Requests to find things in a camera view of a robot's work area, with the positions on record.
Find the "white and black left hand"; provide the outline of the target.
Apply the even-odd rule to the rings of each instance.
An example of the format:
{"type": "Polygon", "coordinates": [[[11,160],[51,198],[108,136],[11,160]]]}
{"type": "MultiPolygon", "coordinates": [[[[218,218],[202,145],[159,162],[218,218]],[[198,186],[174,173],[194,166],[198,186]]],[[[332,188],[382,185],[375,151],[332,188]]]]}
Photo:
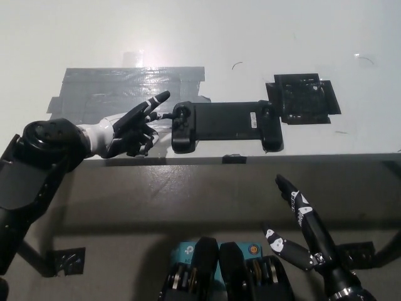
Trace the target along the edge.
{"type": "Polygon", "coordinates": [[[148,124],[172,117],[170,113],[160,114],[156,111],[169,97],[170,92],[166,90],[128,112],[107,116],[97,124],[79,125],[88,141],[88,157],[109,159],[120,154],[147,156],[159,141],[159,133],[148,124]]]}

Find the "black and white right hand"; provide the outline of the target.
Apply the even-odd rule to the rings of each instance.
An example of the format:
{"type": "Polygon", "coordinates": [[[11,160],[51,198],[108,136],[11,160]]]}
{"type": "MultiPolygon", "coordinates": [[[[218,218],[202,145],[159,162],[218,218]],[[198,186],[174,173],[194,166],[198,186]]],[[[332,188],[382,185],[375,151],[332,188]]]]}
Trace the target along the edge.
{"type": "Polygon", "coordinates": [[[327,295],[359,286],[359,279],[342,262],[331,235],[303,193],[280,174],[275,182],[294,214],[308,248],[283,238],[265,221],[262,229],[273,253],[303,271],[319,273],[327,295]]]}

